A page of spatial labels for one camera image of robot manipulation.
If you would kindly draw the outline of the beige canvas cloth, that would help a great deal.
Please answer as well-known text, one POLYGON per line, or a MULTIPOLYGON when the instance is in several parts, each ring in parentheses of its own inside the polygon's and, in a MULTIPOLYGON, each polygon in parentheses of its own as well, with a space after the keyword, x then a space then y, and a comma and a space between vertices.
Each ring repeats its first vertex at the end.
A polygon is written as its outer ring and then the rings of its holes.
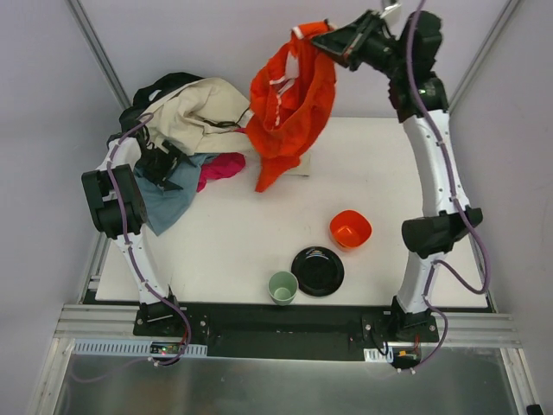
POLYGON ((151 104, 149 140, 168 140, 183 153, 248 153, 250 139, 239 132, 251 119, 250 101, 221 78, 206 78, 182 86, 151 104))

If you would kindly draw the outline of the black cloth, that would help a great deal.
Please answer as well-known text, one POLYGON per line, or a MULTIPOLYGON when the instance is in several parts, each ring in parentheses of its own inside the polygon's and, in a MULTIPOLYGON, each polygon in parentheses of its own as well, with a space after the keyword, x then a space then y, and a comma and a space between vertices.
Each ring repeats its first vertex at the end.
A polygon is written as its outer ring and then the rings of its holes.
POLYGON ((202 80, 202 77, 191 73, 168 73, 153 84, 138 89, 133 97, 131 106, 126 108, 119 116, 121 131, 127 132, 135 127, 139 123, 137 119, 157 100, 182 86, 198 80, 202 80))

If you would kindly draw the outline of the orange cloth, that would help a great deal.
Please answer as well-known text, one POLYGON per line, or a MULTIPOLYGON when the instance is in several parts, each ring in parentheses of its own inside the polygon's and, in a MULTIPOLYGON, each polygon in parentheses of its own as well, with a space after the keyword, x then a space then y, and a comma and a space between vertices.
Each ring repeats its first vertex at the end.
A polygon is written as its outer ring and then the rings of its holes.
POLYGON ((251 82, 252 116, 245 132, 260 156, 258 193, 300 166, 330 118, 336 95, 334 62, 311 40, 332 30, 325 21, 295 26, 289 41, 251 82))

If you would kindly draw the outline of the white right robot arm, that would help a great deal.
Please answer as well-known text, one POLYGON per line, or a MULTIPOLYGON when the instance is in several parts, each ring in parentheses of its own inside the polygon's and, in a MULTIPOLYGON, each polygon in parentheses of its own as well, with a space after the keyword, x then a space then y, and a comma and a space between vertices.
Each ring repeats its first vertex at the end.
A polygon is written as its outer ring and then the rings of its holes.
POLYGON ((442 45, 442 20, 427 10, 415 11, 396 37, 383 14, 368 10, 342 28, 315 36, 311 43, 350 71, 366 64, 389 81, 389 100, 414 153, 423 215, 401 228, 409 256, 392 299, 388 330, 399 334, 429 326, 435 268, 483 220, 461 184, 449 139, 448 98, 433 69, 442 45))

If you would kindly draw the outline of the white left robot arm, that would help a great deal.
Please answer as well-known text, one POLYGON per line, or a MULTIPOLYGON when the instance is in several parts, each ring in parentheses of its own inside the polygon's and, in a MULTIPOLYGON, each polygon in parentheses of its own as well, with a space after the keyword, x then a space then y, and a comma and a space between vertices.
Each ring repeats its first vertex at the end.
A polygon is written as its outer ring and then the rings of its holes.
POLYGON ((160 285, 143 243, 150 211, 134 175, 174 192, 173 174, 196 155, 255 150, 257 192, 298 168, 326 126, 335 99, 334 61, 310 41, 284 44, 257 73, 248 96, 221 78, 171 73, 139 90, 120 118, 103 163, 81 177, 95 227, 115 240, 137 281, 146 321, 180 313, 160 285))

